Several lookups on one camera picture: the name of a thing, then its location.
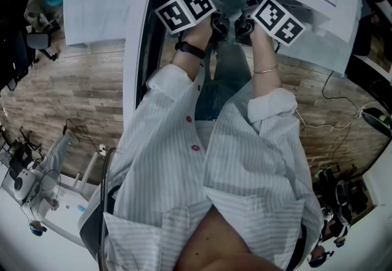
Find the person's left forearm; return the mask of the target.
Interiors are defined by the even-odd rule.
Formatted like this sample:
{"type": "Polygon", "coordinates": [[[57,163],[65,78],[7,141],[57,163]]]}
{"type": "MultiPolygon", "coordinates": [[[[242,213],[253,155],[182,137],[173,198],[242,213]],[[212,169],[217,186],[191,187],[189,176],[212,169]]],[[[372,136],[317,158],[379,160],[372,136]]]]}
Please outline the person's left forearm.
{"type": "MultiPolygon", "coordinates": [[[[211,27],[211,17],[206,17],[199,24],[188,29],[182,38],[182,41],[187,42],[189,45],[192,45],[203,53],[206,51],[209,40],[212,36],[212,27],[211,27]]],[[[182,70],[184,70],[188,77],[194,81],[196,76],[198,75],[201,58],[177,49],[174,57],[171,60],[173,65],[178,66],[182,70]]]]}

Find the black wristband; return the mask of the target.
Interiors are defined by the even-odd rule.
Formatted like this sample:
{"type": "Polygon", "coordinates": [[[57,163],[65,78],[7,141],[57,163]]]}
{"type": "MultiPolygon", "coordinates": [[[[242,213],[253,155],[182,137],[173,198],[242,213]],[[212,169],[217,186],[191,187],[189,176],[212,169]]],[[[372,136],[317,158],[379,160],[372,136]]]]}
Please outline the black wristband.
{"type": "Polygon", "coordinates": [[[175,49],[179,50],[181,52],[185,52],[191,55],[194,55],[200,59],[204,59],[205,58],[205,52],[191,44],[189,44],[188,42],[184,41],[184,42],[177,42],[175,45],[175,49]]]}

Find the black round dish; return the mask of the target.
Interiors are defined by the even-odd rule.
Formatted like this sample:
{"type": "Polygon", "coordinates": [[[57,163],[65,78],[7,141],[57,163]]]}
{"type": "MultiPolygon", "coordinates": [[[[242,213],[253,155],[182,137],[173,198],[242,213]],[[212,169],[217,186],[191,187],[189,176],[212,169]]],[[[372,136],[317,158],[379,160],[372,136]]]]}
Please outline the black round dish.
{"type": "Polygon", "coordinates": [[[392,139],[392,117],[371,107],[364,110],[362,118],[374,129],[392,139]]]}

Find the white undershirt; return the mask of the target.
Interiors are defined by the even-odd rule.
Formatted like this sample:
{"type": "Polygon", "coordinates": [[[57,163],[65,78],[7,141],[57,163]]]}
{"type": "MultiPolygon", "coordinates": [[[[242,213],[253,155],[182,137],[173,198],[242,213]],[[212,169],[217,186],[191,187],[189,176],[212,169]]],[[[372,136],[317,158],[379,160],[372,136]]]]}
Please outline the white undershirt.
{"type": "Polygon", "coordinates": [[[202,148],[204,151],[208,151],[209,142],[211,139],[211,135],[213,133],[213,129],[217,120],[198,120],[195,121],[195,129],[200,139],[199,147],[202,148]]]}

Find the white desk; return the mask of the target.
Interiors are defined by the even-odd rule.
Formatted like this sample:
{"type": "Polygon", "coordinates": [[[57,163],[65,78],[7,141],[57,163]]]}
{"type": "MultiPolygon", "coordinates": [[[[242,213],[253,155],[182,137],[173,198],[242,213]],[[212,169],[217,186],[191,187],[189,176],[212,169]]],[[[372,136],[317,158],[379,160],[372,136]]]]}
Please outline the white desk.
{"type": "MultiPolygon", "coordinates": [[[[75,175],[69,175],[65,172],[61,174],[61,182],[55,188],[59,200],[59,209],[56,211],[50,210],[42,222],[42,225],[49,230],[82,248],[85,248],[85,245],[80,238],[77,226],[82,212],[78,210],[77,206],[81,205],[87,208],[89,198],[97,187],[89,179],[97,158],[98,154],[93,154],[86,169],[79,170],[75,175]]],[[[10,229],[12,227],[21,228],[16,233],[28,231],[26,217],[19,208],[13,192],[13,181],[8,175],[9,159],[10,155],[7,152],[0,153],[0,188],[4,196],[11,198],[11,200],[0,200],[1,236],[11,234],[10,229]]]]}
{"type": "Polygon", "coordinates": [[[352,54],[392,80],[392,0],[362,0],[352,54]]]}

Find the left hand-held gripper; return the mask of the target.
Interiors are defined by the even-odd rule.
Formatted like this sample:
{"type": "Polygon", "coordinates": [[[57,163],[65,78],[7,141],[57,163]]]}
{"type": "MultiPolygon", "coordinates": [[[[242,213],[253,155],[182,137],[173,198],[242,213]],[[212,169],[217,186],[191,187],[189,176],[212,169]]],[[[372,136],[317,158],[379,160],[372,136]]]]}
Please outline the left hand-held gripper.
{"type": "Polygon", "coordinates": [[[173,35],[181,33],[205,18],[211,18],[211,42],[227,40],[230,21],[224,13],[221,0],[170,0],[155,10],[156,15],[173,35]]]}

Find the person's right forearm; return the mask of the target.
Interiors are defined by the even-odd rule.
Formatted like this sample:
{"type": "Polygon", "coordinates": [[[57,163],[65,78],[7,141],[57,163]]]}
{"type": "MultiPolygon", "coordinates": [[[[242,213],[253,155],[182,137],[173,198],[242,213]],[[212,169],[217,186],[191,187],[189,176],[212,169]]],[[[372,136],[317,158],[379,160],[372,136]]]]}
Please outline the person's right forearm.
{"type": "Polygon", "coordinates": [[[256,24],[250,35],[254,64],[254,97],[262,97],[282,86],[272,38],[256,24]]]}

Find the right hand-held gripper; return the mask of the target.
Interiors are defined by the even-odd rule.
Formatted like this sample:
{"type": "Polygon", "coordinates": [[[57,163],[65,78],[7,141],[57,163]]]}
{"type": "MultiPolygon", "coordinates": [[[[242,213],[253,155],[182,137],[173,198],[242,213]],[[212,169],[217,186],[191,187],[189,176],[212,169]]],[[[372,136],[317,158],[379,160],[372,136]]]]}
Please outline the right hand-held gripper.
{"type": "Polygon", "coordinates": [[[241,10],[241,16],[235,21],[237,43],[251,46],[250,35],[256,25],[277,42],[288,47],[306,30],[305,25],[276,0],[263,0],[261,4],[241,10]]]}

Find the white round device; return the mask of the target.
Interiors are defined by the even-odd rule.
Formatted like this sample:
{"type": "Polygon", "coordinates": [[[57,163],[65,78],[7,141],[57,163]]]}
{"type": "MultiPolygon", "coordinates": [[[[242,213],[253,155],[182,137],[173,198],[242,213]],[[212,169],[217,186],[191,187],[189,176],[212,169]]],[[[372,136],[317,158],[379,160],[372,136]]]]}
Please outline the white round device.
{"type": "Polygon", "coordinates": [[[26,199],[35,182],[36,175],[28,169],[22,169],[14,181],[15,197],[18,200],[26,199]]]}

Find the striped white shirt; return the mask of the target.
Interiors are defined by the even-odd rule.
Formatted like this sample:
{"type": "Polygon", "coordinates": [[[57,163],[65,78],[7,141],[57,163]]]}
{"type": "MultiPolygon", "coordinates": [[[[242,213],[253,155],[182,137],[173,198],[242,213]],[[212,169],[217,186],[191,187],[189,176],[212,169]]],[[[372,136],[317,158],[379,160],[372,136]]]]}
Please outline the striped white shirt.
{"type": "Polygon", "coordinates": [[[319,239],[323,218],[295,96],[273,88],[253,97],[254,84],[247,83],[224,104],[204,143],[195,120],[204,79],[204,67],[190,79],[169,64],[148,80],[111,162],[108,271],[172,271],[211,207],[251,253],[281,268],[299,236],[305,254],[319,239]]]}

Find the blue jeans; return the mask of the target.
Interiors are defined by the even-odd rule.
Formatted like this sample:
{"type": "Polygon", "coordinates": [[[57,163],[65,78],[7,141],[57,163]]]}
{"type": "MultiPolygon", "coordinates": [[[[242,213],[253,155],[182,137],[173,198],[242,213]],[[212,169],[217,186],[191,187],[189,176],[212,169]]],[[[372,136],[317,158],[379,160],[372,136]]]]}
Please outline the blue jeans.
{"type": "Polygon", "coordinates": [[[205,80],[197,100],[195,119],[213,121],[224,104],[251,80],[251,70],[243,49],[228,42],[209,44],[203,65],[205,80]]]}

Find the person's bare chest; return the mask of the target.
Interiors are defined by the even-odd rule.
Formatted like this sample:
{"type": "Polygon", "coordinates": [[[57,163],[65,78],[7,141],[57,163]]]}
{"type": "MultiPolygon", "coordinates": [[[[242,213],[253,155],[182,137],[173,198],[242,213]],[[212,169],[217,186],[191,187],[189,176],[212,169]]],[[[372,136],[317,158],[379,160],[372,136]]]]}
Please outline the person's bare chest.
{"type": "Polygon", "coordinates": [[[173,271],[283,271],[251,253],[239,233],[211,207],[184,246],[173,271]]]}

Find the black office chair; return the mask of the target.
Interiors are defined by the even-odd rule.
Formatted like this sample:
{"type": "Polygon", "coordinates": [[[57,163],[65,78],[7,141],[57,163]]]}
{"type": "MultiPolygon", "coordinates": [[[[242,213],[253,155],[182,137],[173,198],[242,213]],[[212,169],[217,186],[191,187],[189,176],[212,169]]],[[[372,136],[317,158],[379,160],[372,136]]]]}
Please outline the black office chair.
{"type": "Polygon", "coordinates": [[[0,32],[0,91],[13,91],[33,62],[32,48],[27,45],[25,27],[0,32]]]}

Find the grey office chair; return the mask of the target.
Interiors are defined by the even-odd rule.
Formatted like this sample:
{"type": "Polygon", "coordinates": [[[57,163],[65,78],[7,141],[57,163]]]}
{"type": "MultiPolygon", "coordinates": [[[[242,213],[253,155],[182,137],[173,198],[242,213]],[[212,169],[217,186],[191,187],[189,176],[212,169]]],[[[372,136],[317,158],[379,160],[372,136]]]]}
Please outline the grey office chair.
{"type": "Polygon", "coordinates": [[[51,61],[55,61],[58,57],[58,54],[50,55],[47,52],[47,48],[51,47],[51,35],[59,31],[60,27],[55,26],[51,29],[46,30],[45,32],[37,32],[35,28],[31,27],[31,32],[29,32],[26,36],[26,42],[28,47],[38,50],[43,54],[46,58],[51,61]]]}

